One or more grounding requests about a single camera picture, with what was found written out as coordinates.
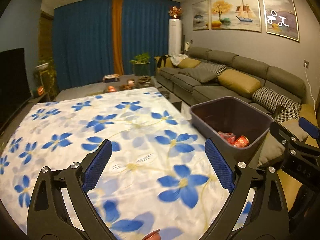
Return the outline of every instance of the brown curtain panel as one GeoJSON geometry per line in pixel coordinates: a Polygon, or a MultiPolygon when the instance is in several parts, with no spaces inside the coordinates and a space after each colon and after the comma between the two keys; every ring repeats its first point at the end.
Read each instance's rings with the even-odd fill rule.
{"type": "Polygon", "coordinates": [[[113,41],[113,62],[115,74],[123,75],[122,44],[121,44],[121,14],[122,1],[112,0],[112,41],[113,41]]]}

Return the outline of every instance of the blue curtain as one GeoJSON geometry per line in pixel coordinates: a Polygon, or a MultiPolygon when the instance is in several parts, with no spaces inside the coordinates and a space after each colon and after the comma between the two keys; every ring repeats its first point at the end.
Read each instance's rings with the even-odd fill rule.
{"type": "Polygon", "coordinates": [[[60,90],[114,73],[111,5],[112,0],[84,0],[55,9],[52,50],[60,90]]]}
{"type": "Polygon", "coordinates": [[[137,54],[150,55],[151,75],[154,74],[154,56],[168,53],[169,14],[171,6],[180,6],[170,0],[123,0],[122,5],[122,60],[125,74],[132,74],[129,63],[137,54]]]}

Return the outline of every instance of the yellow tree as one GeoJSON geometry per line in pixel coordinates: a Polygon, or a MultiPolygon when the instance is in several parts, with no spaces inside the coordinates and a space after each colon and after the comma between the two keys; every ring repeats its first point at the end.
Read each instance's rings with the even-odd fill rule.
{"type": "Polygon", "coordinates": [[[228,13],[230,11],[231,4],[223,0],[216,1],[211,8],[212,14],[219,14],[219,21],[221,21],[221,14],[228,13]]]}

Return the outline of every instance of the television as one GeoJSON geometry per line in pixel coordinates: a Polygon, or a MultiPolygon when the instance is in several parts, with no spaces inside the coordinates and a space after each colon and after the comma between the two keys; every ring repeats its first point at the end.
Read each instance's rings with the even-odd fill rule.
{"type": "Polygon", "coordinates": [[[0,135],[30,98],[24,49],[0,52],[0,135]]]}

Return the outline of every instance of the gray plastic bin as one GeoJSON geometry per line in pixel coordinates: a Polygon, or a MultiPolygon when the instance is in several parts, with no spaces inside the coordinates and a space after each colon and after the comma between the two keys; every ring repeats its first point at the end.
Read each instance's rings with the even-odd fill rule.
{"type": "Polygon", "coordinates": [[[223,97],[194,105],[190,108],[192,124],[205,137],[211,138],[218,150],[232,154],[237,161],[249,163],[263,142],[273,119],[249,104],[223,97]],[[218,131],[234,133],[249,139],[244,148],[230,145],[218,131]]]}

